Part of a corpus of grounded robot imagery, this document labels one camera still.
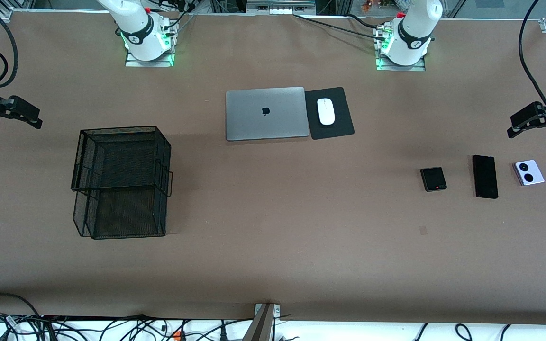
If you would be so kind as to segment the lilac flip phone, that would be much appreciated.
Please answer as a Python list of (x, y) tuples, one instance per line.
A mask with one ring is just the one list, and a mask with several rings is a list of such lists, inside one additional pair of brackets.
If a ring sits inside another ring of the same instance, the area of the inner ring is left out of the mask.
[(545, 181), (535, 160), (516, 162), (513, 164), (513, 169), (522, 186), (531, 186), (533, 184), (544, 183)]

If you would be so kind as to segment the black slab smartphone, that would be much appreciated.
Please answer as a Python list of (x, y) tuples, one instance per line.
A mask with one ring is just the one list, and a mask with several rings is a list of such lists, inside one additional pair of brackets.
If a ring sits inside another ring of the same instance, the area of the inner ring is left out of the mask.
[(472, 163), (476, 197), (498, 199), (498, 181), (494, 157), (473, 155)]

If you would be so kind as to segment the dark grey flip phone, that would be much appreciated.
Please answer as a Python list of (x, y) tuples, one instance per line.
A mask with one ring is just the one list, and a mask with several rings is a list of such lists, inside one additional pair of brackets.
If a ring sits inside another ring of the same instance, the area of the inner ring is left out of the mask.
[(420, 169), (420, 174), (426, 192), (446, 190), (448, 187), (441, 167)]

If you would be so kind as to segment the black mesh tiered organizer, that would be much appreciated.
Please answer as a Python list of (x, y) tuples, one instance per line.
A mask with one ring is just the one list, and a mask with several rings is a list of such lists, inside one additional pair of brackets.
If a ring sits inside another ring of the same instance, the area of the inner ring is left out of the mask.
[(70, 186), (79, 235), (165, 236), (171, 151), (155, 126), (81, 130)]

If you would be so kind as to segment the black mouse pad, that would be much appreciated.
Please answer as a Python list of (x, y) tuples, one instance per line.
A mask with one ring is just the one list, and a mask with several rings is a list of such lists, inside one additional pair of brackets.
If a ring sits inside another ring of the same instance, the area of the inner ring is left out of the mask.
[[(317, 112), (318, 99), (332, 100), (336, 115), (335, 123), (333, 125), (321, 125)], [(343, 87), (305, 91), (305, 101), (310, 136), (313, 140), (340, 137), (355, 133)]]

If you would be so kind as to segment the white computer mouse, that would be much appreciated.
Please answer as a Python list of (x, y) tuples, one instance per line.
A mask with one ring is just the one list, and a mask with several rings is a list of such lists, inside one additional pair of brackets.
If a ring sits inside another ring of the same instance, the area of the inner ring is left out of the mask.
[(331, 99), (318, 99), (317, 112), (321, 125), (330, 126), (335, 123), (335, 108)]

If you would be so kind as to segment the grey closed laptop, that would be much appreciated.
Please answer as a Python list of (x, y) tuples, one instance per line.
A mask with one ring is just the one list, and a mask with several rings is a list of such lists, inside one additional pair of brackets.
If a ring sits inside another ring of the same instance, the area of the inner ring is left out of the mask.
[(226, 140), (309, 136), (305, 89), (277, 87), (226, 92)]

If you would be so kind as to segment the grey power strip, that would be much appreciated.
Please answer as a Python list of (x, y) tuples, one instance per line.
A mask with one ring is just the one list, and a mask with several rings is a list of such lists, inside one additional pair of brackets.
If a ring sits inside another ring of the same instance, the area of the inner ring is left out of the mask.
[(246, 0), (246, 13), (316, 15), (316, 0)]

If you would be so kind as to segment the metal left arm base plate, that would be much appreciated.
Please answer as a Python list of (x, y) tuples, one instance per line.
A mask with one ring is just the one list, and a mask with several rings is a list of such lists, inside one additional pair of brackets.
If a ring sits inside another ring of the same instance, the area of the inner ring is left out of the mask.
[(414, 65), (399, 65), (393, 63), (388, 56), (378, 55), (376, 57), (376, 67), (378, 71), (396, 71), (396, 72), (424, 72), (426, 71), (425, 60), (420, 58)]

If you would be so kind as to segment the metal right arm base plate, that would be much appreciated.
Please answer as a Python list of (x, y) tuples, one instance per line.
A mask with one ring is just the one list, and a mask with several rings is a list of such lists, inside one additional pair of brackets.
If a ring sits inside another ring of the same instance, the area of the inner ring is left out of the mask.
[(135, 58), (129, 51), (127, 51), (125, 66), (126, 67), (149, 67), (149, 68), (167, 68), (173, 67), (175, 64), (175, 50), (167, 50), (151, 61), (141, 61)]

